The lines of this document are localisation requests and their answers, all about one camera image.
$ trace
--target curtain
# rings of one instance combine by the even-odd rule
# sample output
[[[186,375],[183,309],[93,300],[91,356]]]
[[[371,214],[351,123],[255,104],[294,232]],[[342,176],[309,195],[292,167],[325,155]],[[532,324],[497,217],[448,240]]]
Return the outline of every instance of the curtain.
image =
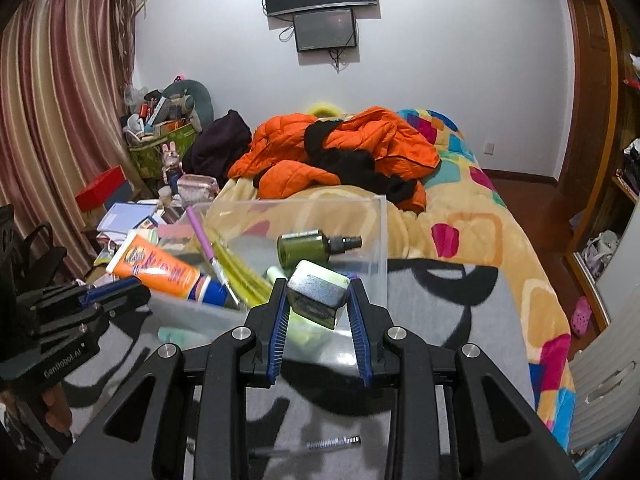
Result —
[[[131,83],[133,74],[136,25],[136,0],[112,0],[112,40],[116,65],[116,84],[120,95]]]
[[[142,186],[120,129],[111,6],[24,0],[0,40],[0,203],[14,204],[23,235],[48,220],[79,277],[94,252],[74,196],[119,164]]]

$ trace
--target green spray bottle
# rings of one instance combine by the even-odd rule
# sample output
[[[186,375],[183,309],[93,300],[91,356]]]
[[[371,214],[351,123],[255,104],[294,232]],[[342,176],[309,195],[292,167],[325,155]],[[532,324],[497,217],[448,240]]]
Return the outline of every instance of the green spray bottle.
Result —
[[[283,269],[295,269],[302,260],[325,266],[332,254],[362,247],[360,236],[327,236],[321,230],[278,237],[278,259]]]

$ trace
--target pink shoe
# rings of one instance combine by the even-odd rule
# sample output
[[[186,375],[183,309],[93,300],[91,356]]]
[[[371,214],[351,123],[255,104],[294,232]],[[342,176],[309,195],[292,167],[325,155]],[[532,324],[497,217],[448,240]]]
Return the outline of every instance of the pink shoe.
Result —
[[[571,316],[571,329],[578,337],[587,333],[589,320],[591,319],[591,307],[587,298],[580,297],[575,303],[574,314]]]

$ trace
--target red box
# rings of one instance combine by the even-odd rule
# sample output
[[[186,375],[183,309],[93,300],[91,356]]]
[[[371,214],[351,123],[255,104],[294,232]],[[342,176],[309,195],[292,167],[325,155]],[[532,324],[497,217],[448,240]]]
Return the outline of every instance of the red box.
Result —
[[[111,168],[98,175],[91,184],[76,195],[76,203],[80,211],[86,213],[100,207],[114,191],[124,184],[124,181],[124,172],[121,166]]]

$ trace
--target yellow fuzzy object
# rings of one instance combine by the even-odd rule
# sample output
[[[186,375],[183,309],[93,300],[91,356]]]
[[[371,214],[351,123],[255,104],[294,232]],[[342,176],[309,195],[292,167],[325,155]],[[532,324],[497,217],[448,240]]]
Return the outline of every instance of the yellow fuzzy object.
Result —
[[[318,119],[334,118],[344,115],[344,112],[341,111],[340,108],[329,103],[318,103],[317,105],[313,105],[306,111],[306,113],[316,116]]]

